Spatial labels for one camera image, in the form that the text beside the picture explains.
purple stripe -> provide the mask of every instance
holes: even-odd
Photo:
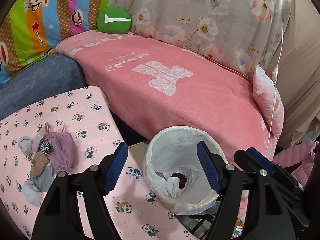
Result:
[[[71,27],[71,30],[72,30],[72,34],[73,35],[76,35],[76,34],[79,34],[79,33],[82,33],[83,32],[83,29],[84,29],[84,25],[83,23],[78,23],[77,20],[78,20],[78,14],[76,13],[76,15],[73,17],[73,19],[75,20],[75,22],[73,22],[72,20],[72,16],[73,14],[76,12],[76,2],[77,0],[69,0],[69,8],[70,8],[70,27]]]

red star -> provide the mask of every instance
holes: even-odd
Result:
[[[39,29],[40,23],[35,22],[35,24],[32,25],[32,31],[38,30]]]

green pillow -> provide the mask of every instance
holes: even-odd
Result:
[[[118,7],[104,8],[98,15],[97,27],[99,32],[124,34],[130,30],[131,16]]]

brown sock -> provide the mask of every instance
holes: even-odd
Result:
[[[31,174],[34,176],[39,176],[44,167],[49,163],[49,160],[42,152],[37,152],[35,155],[33,155],[31,163]]]

blue gripper pad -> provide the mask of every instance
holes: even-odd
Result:
[[[118,178],[124,167],[124,164],[128,158],[127,144],[121,143],[118,146],[117,150],[118,150],[118,153],[115,156],[115,158],[112,160],[112,163],[110,164],[105,176],[106,180],[103,187],[103,191],[106,194],[108,194],[110,191],[112,191],[115,188]]]
[[[221,193],[221,184],[220,184],[220,173],[214,163],[212,162],[206,145],[199,142],[197,144],[197,155],[201,163],[201,166],[204,170],[204,174],[207,177],[210,187],[215,190],[218,194]]]
[[[255,148],[251,147],[246,150],[246,153],[260,164],[271,176],[275,174],[273,164]]]

